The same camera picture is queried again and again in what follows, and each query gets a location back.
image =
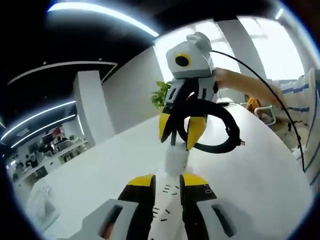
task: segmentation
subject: ceiling light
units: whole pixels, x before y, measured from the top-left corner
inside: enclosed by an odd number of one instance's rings
[[[69,102],[66,102],[64,104],[61,104],[61,105],[58,105],[58,106],[54,106],[54,107],[51,107],[45,111],[42,111],[42,112],[39,112],[37,113],[36,115],[33,115],[29,118],[27,118],[26,120],[20,122],[19,124],[15,125],[13,128],[11,128],[9,131],[7,131],[5,134],[3,134],[3,136],[1,137],[0,141],[2,141],[6,136],[8,136],[9,133],[11,133],[13,130],[15,130],[16,128],[20,127],[22,124],[28,122],[29,120],[35,118],[35,117],[38,117],[40,116],[41,114],[44,114],[44,113],[47,113],[51,110],[54,110],[54,109],[57,109],[57,108],[60,108],[60,107],[63,107],[63,106],[66,106],[66,105],[69,105],[69,104],[74,104],[76,101],[69,101]]]
[[[23,140],[25,140],[25,139],[29,138],[30,136],[32,136],[32,135],[40,132],[41,130],[43,130],[43,129],[47,128],[47,127],[50,127],[50,126],[52,126],[52,125],[54,125],[54,124],[57,124],[57,123],[59,123],[59,122],[62,122],[62,121],[64,121],[64,120],[66,120],[66,119],[72,118],[72,117],[74,117],[74,116],[76,116],[76,115],[73,114],[73,115],[71,115],[71,116],[67,116],[67,117],[62,118],[62,119],[60,119],[60,120],[58,120],[58,121],[55,121],[55,122],[53,122],[53,123],[50,123],[50,124],[48,124],[48,125],[46,125],[46,126],[43,126],[43,127],[39,128],[38,130],[30,133],[29,135],[27,135],[27,136],[25,136],[24,138],[22,138],[22,139],[20,139],[19,141],[17,141],[15,144],[13,144],[13,145],[11,146],[11,148],[13,149],[16,145],[18,145],[19,143],[21,143]]]
[[[12,84],[13,82],[29,75],[36,73],[38,71],[46,70],[46,69],[51,69],[51,68],[56,68],[56,67],[61,67],[61,66],[69,66],[69,65],[86,65],[86,64],[99,64],[99,65],[112,65],[113,67],[111,70],[104,76],[104,78],[101,80],[101,82],[104,82],[104,79],[118,66],[117,63],[115,62],[109,62],[109,61],[65,61],[65,62],[58,62],[58,63],[53,63],[53,64],[48,64],[44,66],[40,66],[34,69],[31,69],[29,71],[26,71],[24,73],[21,73],[20,75],[14,77],[8,82],[8,85]]]
[[[278,11],[277,15],[275,16],[275,19],[278,20],[283,12],[284,12],[284,9],[280,8],[280,10]]]
[[[79,114],[77,115],[77,118],[78,118],[78,122],[79,122],[79,125],[80,125],[81,132],[82,132],[82,134],[83,134],[83,136],[84,136],[85,133],[84,133],[84,129],[82,128],[82,124],[81,124],[81,121],[80,121]]]
[[[141,22],[133,19],[130,16],[127,16],[121,12],[112,10],[107,7],[91,4],[91,3],[85,3],[85,2],[60,2],[54,4],[52,7],[49,8],[48,12],[51,11],[57,11],[57,10],[66,10],[66,9],[77,9],[77,10],[86,10],[86,11],[92,11],[96,13],[101,13],[105,15],[109,15],[112,17],[115,17],[117,19],[121,19],[129,24],[132,24],[143,31],[147,32],[148,34],[158,37],[159,34],[155,31],[153,31],[150,27],[142,24]]]

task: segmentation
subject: white desk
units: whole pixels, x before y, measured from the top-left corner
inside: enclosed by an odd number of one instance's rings
[[[232,239],[285,239],[312,202],[308,181],[289,149],[263,122],[237,104],[227,109],[245,146],[225,154],[192,149],[189,165],[225,202],[237,230]],[[116,135],[67,164],[69,169],[43,178],[60,209],[60,217],[44,233],[47,238],[70,237],[85,216],[117,198],[130,179],[161,168],[170,140],[160,143],[158,121],[156,116]],[[223,122],[209,116],[199,142],[217,145],[226,139]]]
[[[36,167],[31,168],[27,172],[23,174],[16,182],[13,182],[14,190],[16,193],[17,198],[19,199],[20,203],[22,206],[25,205],[27,202],[29,193],[37,181],[36,176],[34,173],[39,170],[40,168],[45,168],[47,173],[51,173],[53,170],[59,168],[64,162],[60,160],[60,157],[63,156],[64,154],[72,151],[73,149],[85,145],[88,141],[79,141],[75,142],[72,146],[57,152],[51,157],[46,157],[43,159],[43,161]]]

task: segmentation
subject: computer monitor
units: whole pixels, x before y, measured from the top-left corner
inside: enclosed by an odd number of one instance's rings
[[[52,133],[49,133],[42,137],[42,141],[44,145],[47,145],[47,144],[50,145],[53,140],[54,140],[54,136],[52,135]]]
[[[32,154],[34,153],[36,150],[38,150],[39,145],[37,142],[32,143],[31,145],[29,145],[29,153]]]

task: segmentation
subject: human arm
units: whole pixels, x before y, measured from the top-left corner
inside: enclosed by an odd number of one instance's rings
[[[246,76],[234,71],[230,71],[223,68],[216,68],[215,79],[220,89],[228,88],[233,89],[249,96],[252,96],[261,101],[270,103],[276,107],[280,107],[280,103],[277,98],[272,94],[269,88],[259,79]],[[287,106],[286,100],[282,95],[281,89],[269,84],[272,90],[281,99],[283,104]]]

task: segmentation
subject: potted plant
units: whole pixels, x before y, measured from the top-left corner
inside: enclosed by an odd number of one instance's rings
[[[158,91],[152,92],[151,102],[158,109],[159,112],[162,112],[165,106],[167,92],[171,87],[171,81],[168,81],[167,83],[163,81],[156,81],[156,84],[160,89]]]

